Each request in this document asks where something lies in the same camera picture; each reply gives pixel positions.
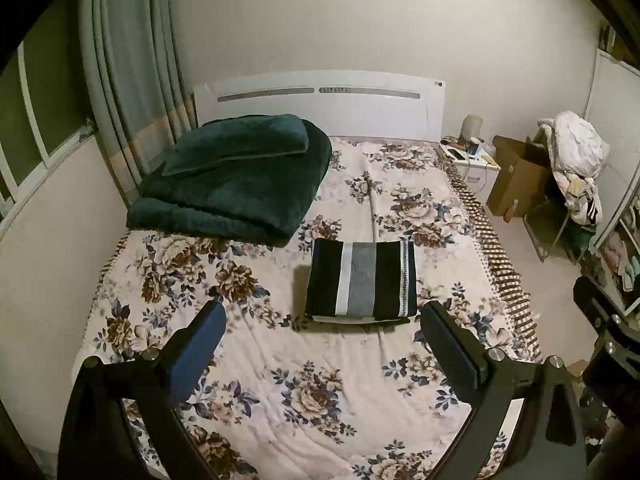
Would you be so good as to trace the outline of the white bed headboard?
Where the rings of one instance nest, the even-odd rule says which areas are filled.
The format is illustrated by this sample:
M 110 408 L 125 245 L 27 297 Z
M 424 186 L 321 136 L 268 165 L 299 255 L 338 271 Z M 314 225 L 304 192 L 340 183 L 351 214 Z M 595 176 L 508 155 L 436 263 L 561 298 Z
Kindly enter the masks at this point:
M 200 125 L 244 115 L 292 114 L 329 136 L 437 142 L 446 82 L 366 70 L 294 70 L 194 87 Z

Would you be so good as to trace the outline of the black striped patterned sweater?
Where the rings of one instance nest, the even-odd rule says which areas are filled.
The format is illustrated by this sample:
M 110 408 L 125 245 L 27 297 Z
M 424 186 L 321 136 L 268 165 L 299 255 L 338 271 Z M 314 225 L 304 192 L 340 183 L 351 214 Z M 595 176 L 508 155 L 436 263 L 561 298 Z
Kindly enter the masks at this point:
M 403 321 L 417 313 L 416 252 L 412 240 L 314 241 L 306 291 L 308 318 L 327 323 L 374 324 Z

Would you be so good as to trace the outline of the pile of white clothes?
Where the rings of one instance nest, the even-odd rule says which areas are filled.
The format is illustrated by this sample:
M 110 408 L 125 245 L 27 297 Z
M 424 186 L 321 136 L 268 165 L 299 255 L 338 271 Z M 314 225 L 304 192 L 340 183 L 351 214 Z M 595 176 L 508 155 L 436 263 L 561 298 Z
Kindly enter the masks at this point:
M 539 119 L 537 126 L 535 141 L 547 150 L 570 218 L 580 226 L 597 226 L 603 218 L 598 179 L 610 147 L 590 122 L 570 110 Z

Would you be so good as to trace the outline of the brown cardboard box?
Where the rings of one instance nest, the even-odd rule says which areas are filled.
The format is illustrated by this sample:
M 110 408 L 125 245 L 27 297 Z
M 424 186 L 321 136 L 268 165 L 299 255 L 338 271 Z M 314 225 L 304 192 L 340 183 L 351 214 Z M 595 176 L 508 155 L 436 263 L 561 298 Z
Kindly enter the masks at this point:
M 544 199 L 544 187 L 550 177 L 548 152 L 530 142 L 494 136 L 498 177 L 487 206 L 494 216 L 503 217 L 516 204 L 515 217 L 524 217 Z

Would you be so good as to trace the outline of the white bedside table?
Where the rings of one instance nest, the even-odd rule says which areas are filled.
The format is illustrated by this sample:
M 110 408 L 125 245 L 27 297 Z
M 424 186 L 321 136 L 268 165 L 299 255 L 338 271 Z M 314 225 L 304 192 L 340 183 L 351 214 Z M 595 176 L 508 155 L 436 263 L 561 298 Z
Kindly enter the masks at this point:
M 478 136 L 472 136 L 469 141 L 445 136 L 440 145 L 457 167 L 462 181 L 482 204 L 486 204 L 501 170 L 495 161 L 495 153 L 487 151 L 486 143 Z

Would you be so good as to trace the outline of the white framed window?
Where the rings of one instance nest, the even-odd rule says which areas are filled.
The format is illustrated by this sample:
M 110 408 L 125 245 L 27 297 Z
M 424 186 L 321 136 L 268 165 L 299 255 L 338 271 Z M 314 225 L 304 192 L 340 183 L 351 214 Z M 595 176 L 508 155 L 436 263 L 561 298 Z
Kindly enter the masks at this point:
M 62 165 L 62 162 L 65 162 L 71 154 L 74 154 L 80 148 L 81 144 L 84 144 L 96 133 L 96 126 L 88 119 L 85 125 L 79 127 L 54 151 L 49 152 L 43 141 L 35 109 L 32 105 L 32 95 L 29 91 L 27 79 L 24 42 L 18 45 L 16 56 L 18 80 L 20 81 L 21 98 L 27 117 L 28 131 L 37 147 L 40 162 L 21 183 L 17 183 L 6 158 L 6 153 L 1 151 L 1 177 L 9 191 L 8 197 L 1 196 L 1 235 L 4 235 L 17 218 L 17 215 L 35 195 L 35 192 L 46 183 L 55 170 Z

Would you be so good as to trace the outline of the metal frame chair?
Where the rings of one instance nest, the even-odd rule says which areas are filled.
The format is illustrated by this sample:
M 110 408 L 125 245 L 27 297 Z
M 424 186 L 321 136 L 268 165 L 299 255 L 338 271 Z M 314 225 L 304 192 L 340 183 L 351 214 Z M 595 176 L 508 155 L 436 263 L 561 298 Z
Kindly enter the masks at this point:
M 541 262 L 564 255 L 578 263 L 596 235 L 594 226 L 576 223 L 562 204 L 544 198 L 523 217 L 524 226 Z

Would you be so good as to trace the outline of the beige bedside lamp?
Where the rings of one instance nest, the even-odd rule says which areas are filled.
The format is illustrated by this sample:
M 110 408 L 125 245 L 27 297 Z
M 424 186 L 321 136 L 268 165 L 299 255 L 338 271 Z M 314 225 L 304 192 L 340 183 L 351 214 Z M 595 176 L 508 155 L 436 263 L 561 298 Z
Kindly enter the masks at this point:
M 480 130 L 482 130 L 484 119 L 475 114 L 469 114 L 463 119 L 460 138 L 465 142 L 471 142 L 473 139 L 480 137 Z

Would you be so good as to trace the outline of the grey window curtain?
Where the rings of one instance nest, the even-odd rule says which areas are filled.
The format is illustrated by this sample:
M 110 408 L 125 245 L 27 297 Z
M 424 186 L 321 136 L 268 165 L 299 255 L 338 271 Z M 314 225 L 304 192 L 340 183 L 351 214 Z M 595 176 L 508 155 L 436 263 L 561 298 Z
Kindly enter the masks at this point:
M 86 85 L 101 148 L 126 204 L 196 126 L 170 0 L 79 0 Z

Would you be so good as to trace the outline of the floral bed blanket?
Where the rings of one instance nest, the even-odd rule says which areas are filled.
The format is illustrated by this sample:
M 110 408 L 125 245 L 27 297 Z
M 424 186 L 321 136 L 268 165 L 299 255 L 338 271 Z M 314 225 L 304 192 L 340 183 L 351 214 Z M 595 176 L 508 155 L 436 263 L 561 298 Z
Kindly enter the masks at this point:
M 300 227 L 281 248 L 132 231 L 93 298 L 81 358 L 160 348 L 208 300 L 227 329 L 178 417 L 223 479 L 424 479 L 469 407 L 417 318 L 316 323 L 304 312 L 315 240 L 416 246 L 416 300 L 440 302 L 484 346 L 536 361 L 518 272 L 474 194 L 427 143 L 334 140 Z

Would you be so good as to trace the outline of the white wardrobe shelf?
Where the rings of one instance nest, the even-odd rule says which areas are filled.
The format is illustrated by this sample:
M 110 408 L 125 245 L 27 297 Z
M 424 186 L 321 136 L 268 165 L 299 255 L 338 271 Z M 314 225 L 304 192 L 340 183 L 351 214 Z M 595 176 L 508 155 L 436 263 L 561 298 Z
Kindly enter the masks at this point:
M 597 185 L 602 220 L 582 270 L 623 316 L 639 311 L 639 70 L 600 47 L 585 118 L 610 151 Z

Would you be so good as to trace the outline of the dark green folded blanket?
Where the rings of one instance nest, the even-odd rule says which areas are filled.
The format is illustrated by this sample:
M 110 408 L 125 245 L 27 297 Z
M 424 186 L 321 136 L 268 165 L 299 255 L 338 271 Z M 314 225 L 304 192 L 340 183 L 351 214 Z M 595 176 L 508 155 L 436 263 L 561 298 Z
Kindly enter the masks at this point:
M 332 157 L 328 136 L 295 115 L 245 115 L 185 134 L 143 181 L 127 226 L 284 245 Z

